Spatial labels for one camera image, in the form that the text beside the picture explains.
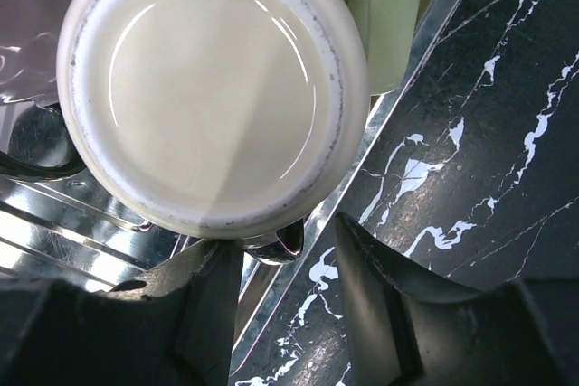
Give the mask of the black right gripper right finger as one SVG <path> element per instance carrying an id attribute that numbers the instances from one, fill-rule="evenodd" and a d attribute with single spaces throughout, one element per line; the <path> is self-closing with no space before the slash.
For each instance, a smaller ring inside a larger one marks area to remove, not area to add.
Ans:
<path id="1" fill-rule="evenodd" d="M 575 385 L 578 282 L 518 278 L 487 291 L 424 268 L 345 213 L 336 255 L 358 385 Z"/>

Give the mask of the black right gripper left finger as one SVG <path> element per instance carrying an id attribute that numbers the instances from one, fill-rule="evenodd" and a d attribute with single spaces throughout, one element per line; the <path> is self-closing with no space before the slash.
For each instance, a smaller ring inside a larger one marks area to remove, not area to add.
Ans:
<path id="1" fill-rule="evenodd" d="M 4 385 L 224 385 L 242 249 L 205 240 L 108 292 L 1 282 Z"/>

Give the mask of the cream mug black handle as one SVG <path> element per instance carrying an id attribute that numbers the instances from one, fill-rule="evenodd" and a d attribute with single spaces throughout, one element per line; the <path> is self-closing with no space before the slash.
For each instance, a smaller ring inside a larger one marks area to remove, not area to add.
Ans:
<path id="1" fill-rule="evenodd" d="M 369 111 L 343 0 L 71 0 L 56 66 L 71 140 L 109 193 L 270 264 L 301 254 Z"/>

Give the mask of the pink mug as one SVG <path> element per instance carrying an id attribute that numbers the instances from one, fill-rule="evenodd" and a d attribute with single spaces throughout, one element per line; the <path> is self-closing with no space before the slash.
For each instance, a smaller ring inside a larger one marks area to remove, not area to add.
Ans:
<path id="1" fill-rule="evenodd" d="M 1 104 L 56 96 L 56 48 L 71 0 L 1 0 Z"/>

